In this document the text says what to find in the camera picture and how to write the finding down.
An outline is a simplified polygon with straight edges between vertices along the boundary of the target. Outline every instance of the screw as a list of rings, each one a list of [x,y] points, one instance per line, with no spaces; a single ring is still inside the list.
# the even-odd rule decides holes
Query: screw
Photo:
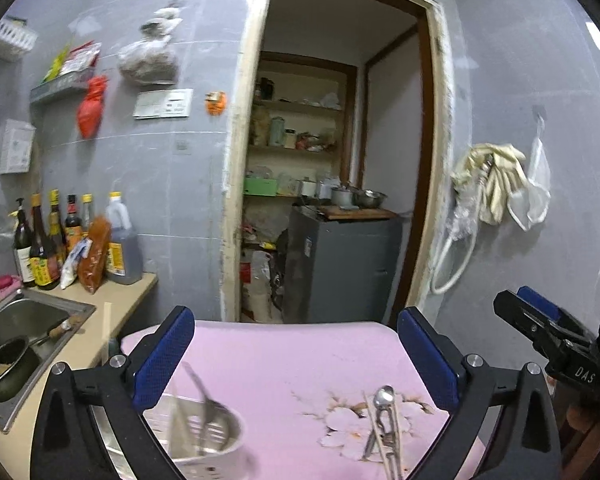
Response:
[[[527,363],[526,369],[531,375],[538,375],[542,371],[542,369],[536,363]]]
[[[466,362],[473,368],[479,368],[484,364],[484,359],[478,354],[469,354],[466,357]]]
[[[64,372],[65,368],[66,368],[66,363],[63,363],[62,361],[60,361],[59,363],[56,363],[51,367],[51,373],[53,375],[60,375],[62,372]]]
[[[124,363],[126,363],[126,357],[122,354],[114,355],[111,359],[109,359],[109,365],[113,368],[120,368]]]

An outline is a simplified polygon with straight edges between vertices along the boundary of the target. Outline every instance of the yellow cap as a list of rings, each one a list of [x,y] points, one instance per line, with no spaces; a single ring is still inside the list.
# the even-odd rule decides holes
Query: yellow cap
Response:
[[[51,205],[58,205],[60,203],[60,192],[57,189],[49,191],[49,202]]]

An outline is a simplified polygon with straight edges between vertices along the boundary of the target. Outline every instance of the blue textured pad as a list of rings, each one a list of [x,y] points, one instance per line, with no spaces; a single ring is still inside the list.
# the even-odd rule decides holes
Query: blue textured pad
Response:
[[[529,305],[535,307],[550,319],[553,319],[556,322],[560,319],[560,309],[558,306],[544,296],[538,294],[530,286],[521,286],[518,289],[518,297],[525,300]]]
[[[186,308],[136,373],[136,390],[132,399],[136,411],[144,412],[158,403],[193,338],[194,329],[193,313]]]
[[[455,412],[459,403],[458,378],[407,310],[398,316],[398,336],[435,405]]]

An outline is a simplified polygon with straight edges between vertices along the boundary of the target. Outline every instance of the stainless steel sink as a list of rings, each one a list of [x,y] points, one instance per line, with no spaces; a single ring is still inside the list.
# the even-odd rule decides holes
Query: stainless steel sink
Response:
[[[62,300],[37,290],[22,288],[0,302],[0,345],[19,335],[33,339],[43,335],[53,324],[72,314],[82,314],[83,322],[95,311],[93,305]],[[40,365],[13,398],[0,402],[0,430],[8,433],[18,410],[45,373],[61,348],[71,339],[76,327],[55,341],[33,346],[40,357]]]

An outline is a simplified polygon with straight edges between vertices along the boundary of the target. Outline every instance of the pink table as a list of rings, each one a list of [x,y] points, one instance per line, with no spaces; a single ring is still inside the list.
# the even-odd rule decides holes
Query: pink table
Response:
[[[131,352],[155,329],[125,337],[123,351]],[[403,454],[409,470],[448,418],[433,406],[397,334],[377,323],[196,321],[183,360],[216,400],[244,418],[250,480],[384,480],[382,464],[375,462],[378,455],[362,460],[370,425],[361,406],[362,392],[371,397],[384,384],[403,398]],[[200,398],[181,368],[173,383],[179,395]],[[471,477],[483,452],[476,440],[459,480]]]

